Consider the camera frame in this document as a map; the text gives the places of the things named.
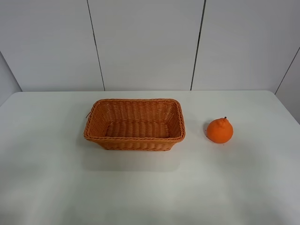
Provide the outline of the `orange woven wicker basket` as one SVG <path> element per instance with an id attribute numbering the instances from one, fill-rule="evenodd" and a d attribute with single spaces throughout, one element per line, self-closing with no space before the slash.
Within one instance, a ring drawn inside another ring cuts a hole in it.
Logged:
<path id="1" fill-rule="evenodd" d="M 101 99 L 88 115 L 84 138 L 106 150 L 167 151 L 185 138 L 175 99 Z"/>

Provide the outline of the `orange fruit with stem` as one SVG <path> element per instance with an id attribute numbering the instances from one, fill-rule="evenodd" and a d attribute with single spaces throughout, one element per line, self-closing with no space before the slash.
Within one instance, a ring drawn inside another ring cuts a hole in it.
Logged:
<path id="1" fill-rule="evenodd" d="M 233 136 L 233 127 L 227 117 L 213 120 L 206 129 L 206 136 L 214 143 L 223 144 Z"/>

